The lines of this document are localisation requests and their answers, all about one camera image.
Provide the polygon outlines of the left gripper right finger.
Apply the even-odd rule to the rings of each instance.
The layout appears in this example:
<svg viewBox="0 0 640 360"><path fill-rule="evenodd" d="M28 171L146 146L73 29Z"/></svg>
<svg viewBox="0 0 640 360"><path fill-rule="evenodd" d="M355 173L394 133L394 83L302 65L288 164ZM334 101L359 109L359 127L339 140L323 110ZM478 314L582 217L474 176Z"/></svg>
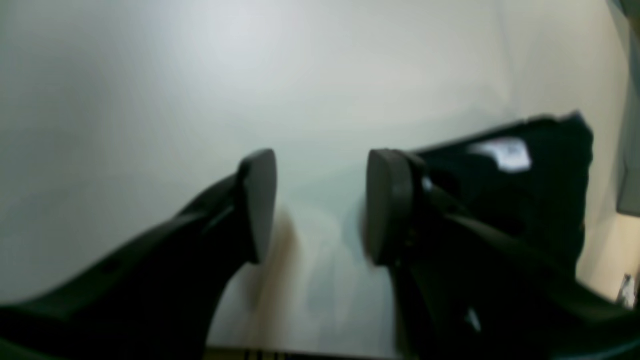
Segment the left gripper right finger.
<svg viewBox="0 0 640 360"><path fill-rule="evenodd" d="M639 312L475 219L411 153L366 166L366 249L387 268L421 360L637 360Z"/></svg>

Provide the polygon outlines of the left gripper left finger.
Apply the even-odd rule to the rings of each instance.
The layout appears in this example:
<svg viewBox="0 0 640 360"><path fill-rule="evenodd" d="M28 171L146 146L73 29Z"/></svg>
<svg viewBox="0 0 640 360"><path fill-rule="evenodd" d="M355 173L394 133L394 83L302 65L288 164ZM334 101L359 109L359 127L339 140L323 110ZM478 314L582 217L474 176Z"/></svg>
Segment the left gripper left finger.
<svg viewBox="0 0 640 360"><path fill-rule="evenodd" d="M66 284L1 307L3 360L201 360L227 284L269 251L272 149Z"/></svg>

